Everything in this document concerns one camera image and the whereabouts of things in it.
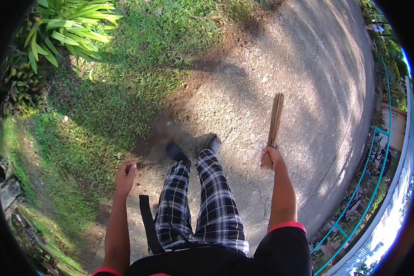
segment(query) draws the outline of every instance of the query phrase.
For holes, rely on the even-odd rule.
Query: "hand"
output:
[[[133,180],[136,177],[136,164],[135,162],[124,162],[121,164],[120,169],[116,173],[116,192],[123,197],[127,197],[132,189]]]
[[[265,154],[269,154],[271,161],[273,162],[273,171],[277,171],[281,166],[285,166],[284,158],[282,158],[281,153],[272,147],[266,147],[262,150],[261,161],[264,158]]]

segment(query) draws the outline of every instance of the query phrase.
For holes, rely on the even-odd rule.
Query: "teal metal railing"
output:
[[[328,237],[328,235],[330,235],[331,231],[333,231],[333,229],[336,227],[341,233],[342,235],[345,236],[345,241],[339,246],[339,248],[336,250],[336,252],[327,260],[327,262],[321,266],[318,270],[316,270],[314,272],[314,275],[317,275],[320,271],[322,271],[322,269],[324,269],[333,259],[334,257],[336,257],[337,254],[339,254],[339,252],[342,250],[342,248],[347,244],[347,242],[351,239],[351,237],[354,235],[354,232],[357,230],[357,228],[359,228],[360,223],[362,223],[363,219],[365,218],[366,213],[368,212],[368,209],[370,209],[371,203],[373,202],[374,196],[376,195],[377,192],[377,188],[379,187],[380,181],[382,179],[382,175],[383,175],[383,171],[385,169],[385,164],[386,164],[386,160],[388,158],[388,151],[389,151],[389,141],[391,138],[391,90],[389,89],[389,80],[388,80],[388,73],[386,71],[386,66],[385,66],[385,61],[383,59],[382,54],[378,54],[380,55],[381,59],[382,59],[382,63],[383,63],[383,68],[385,69],[385,76],[386,76],[386,83],[388,85],[388,99],[389,99],[389,132],[386,132],[384,130],[381,130],[373,125],[371,125],[371,128],[374,130],[374,134],[373,134],[373,138],[371,140],[371,146],[370,146],[370,150],[368,152],[368,159],[365,162],[365,166],[363,167],[363,171],[362,174],[359,178],[359,182],[356,185],[356,188],[353,191],[352,196],[350,197],[350,199],[347,202],[347,206],[345,206],[345,208],[343,209],[342,213],[339,215],[339,217],[337,218],[336,222],[333,224],[333,226],[330,228],[330,230],[328,230],[328,232],[326,233],[326,235],[322,238],[322,240],[313,248],[313,250],[311,250],[311,253],[313,253],[314,251],[316,251],[316,249],[322,244],[322,242]],[[382,164],[382,168],[380,170],[380,174],[379,174],[379,178],[377,180],[376,186],[374,188],[373,194],[371,195],[370,201],[368,202],[368,205],[365,207],[365,210],[363,211],[359,221],[357,222],[357,224],[354,226],[354,229],[351,231],[351,233],[349,235],[347,235],[345,233],[345,231],[343,231],[343,229],[340,227],[340,225],[338,224],[340,219],[342,218],[342,216],[345,214],[345,212],[348,209],[348,206],[350,206],[351,201],[354,198],[354,195],[357,191],[357,189],[360,186],[360,182],[362,182],[363,176],[365,175],[365,171],[366,171],[366,166],[368,165],[369,161],[370,161],[370,157],[371,157],[371,151],[373,149],[373,145],[374,145],[374,138],[376,137],[376,133],[382,133],[386,136],[388,136],[388,142],[386,144],[386,153],[385,153],[385,158]]]

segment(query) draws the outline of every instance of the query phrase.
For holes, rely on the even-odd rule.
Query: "sneaker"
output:
[[[166,146],[166,154],[170,159],[175,160],[176,162],[180,162],[183,160],[188,164],[190,167],[192,165],[192,162],[190,159],[184,154],[184,152],[181,150],[180,146],[175,144],[174,142],[169,142]]]
[[[221,139],[218,135],[213,135],[210,140],[207,142],[206,149],[211,150],[214,155],[218,154],[218,152],[221,150]]]

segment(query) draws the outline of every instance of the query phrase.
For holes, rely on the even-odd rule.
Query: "bundle of sticks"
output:
[[[277,93],[273,99],[273,107],[271,108],[270,132],[268,133],[267,146],[278,148],[278,135],[281,126],[282,109],[284,107],[284,94]],[[270,155],[266,153],[261,160],[261,168],[272,170],[273,162]]]

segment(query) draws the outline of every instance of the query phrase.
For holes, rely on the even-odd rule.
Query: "black and white plaid pants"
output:
[[[160,244],[164,249],[187,241],[216,244],[233,251],[239,250],[247,256],[248,242],[236,202],[222,167],[211,150],[204,149],[199,153],[196,169],[201,181],[201,208],[196,232],[192,230],[187,200],[190,167],[180,161],[167,173],[159,198],[155,229]]]

